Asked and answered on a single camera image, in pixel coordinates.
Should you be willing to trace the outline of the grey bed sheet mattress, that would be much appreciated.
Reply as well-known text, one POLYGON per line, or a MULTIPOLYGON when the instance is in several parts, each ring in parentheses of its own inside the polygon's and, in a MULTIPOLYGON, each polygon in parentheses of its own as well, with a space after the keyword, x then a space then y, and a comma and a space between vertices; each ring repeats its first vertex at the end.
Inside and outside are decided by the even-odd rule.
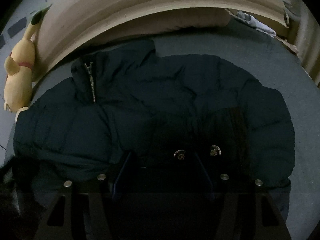
MULTIPOLYGON (((214 55, 252 74, 268 88, 278 90, 287 105, 295 131, 295 165, 291 181, 289 214, 286 226, 291 239, 319 239, 319 89, 301 67, 298 57, 288 52, 277 40, 259 33, 238 21, 226 27, 187 29, 172 34, 128 38, 102 46, 89 47, 74 53, 66 62, 51 70, 35 87, 31 105, 47 90, 71 77, 71 66, 79 58, 97 52, 111 51, 134 42, 152 40, 160 57, 174 55, 214 55)), ((14 155, 14 135, 9 153, 14 155)), ((21 226, 14 230, 16 238, 37 239, 40 219, 21 213, 21 226)), ((217 239, 215 231, 199 236, 170 231, 108 230, 110 239, 217 239)))

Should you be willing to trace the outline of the pile of clothes and bags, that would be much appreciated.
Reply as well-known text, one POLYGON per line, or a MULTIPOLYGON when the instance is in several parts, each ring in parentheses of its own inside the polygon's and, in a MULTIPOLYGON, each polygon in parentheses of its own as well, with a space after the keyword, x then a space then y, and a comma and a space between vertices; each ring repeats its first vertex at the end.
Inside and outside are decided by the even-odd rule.
POLYGON ((226 11, 237 21, 255 29, 256 31, 264 33, 273 38, 277 36, 277 33, 272 28, 258 21, 255 17, 253 17, 250 14, 247 14, 243 11, 238 11, 235 15, 229 9, 226 9, 226 11))

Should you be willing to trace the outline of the beige pleated curtain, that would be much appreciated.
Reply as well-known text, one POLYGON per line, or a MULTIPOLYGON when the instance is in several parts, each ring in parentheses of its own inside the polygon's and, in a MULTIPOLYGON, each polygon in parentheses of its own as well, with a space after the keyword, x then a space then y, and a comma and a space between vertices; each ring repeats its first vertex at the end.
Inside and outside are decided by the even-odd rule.
POLYGON ((319 87, 319 23, 303 1, 290 16, 288 41, 296 46, 302 67, 319 87))

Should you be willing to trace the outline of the beige pillow under mat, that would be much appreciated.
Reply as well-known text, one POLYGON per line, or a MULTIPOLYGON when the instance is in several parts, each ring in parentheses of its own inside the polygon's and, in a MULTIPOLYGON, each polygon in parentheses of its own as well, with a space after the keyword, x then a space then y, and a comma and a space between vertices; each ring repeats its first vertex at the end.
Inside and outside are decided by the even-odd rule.
POLYGON ((105 44, 123 38, 160 34, 189 27, 225 27, 231 18, 229 12, 223 8, 169 10, 122 23, 99 34, 91 39, 91 42, 105 44))

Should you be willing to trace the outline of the dark navy puffer jacket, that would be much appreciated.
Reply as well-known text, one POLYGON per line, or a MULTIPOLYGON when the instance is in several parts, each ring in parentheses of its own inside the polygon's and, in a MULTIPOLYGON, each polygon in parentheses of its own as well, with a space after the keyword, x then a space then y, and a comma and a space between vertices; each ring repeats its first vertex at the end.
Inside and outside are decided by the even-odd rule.
POLYGON ((40 219, 65 182, 115 179, 111 226, 215 231, 223 173, 276 186, 295 165, 282 94, 214 55, 160 57, 152 40, 77 59, 19 114, 12 169, 21 213, 40 219))

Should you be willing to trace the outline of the green patterned cloth piece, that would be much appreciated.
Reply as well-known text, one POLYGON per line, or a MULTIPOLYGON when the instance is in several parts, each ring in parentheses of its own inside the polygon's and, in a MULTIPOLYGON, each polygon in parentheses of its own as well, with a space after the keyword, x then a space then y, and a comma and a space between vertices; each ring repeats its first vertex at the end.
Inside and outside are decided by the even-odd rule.
POLYGON ((46 11, 49 10, 49 8, 52 6, 52 3, 46 3, 44 5, 42 5, 39 9, 37 9, 36 11, 33 12, 32 16, 34 17, 36 14, 42 12, 45 13, 46 11))

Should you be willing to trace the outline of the yellow Pikachu plush toy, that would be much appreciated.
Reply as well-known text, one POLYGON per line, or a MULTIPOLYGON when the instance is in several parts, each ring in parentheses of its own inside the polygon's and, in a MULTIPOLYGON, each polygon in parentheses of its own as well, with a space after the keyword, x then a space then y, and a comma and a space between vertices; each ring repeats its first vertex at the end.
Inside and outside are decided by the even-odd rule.
POLYGON ((31 38, 40 28, 42 18, 42 11, 33 16, 23 37, 4 61, 7 73, 3 94, 4 110, 15 113, 16 116, 29 108, 35 63, 35 45, 31 38))

